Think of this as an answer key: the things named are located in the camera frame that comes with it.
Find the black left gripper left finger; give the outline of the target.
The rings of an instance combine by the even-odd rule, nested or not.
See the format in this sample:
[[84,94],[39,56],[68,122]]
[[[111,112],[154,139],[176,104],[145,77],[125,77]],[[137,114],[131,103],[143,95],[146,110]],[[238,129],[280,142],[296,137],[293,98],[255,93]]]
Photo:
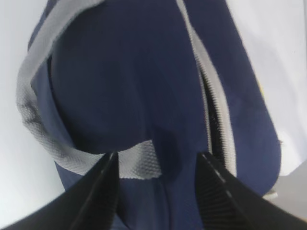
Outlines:
[[118,154],[106,154],[68,191],[7,229],[109,230],[118,197]]

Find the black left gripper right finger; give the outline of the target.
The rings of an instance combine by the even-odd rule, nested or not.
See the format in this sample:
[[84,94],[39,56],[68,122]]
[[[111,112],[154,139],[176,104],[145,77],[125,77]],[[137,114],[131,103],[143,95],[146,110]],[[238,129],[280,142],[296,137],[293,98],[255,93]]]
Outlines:
[[251,191],[215,157],[199,153],[196,199],[206,230],[305,230],[306,222]]

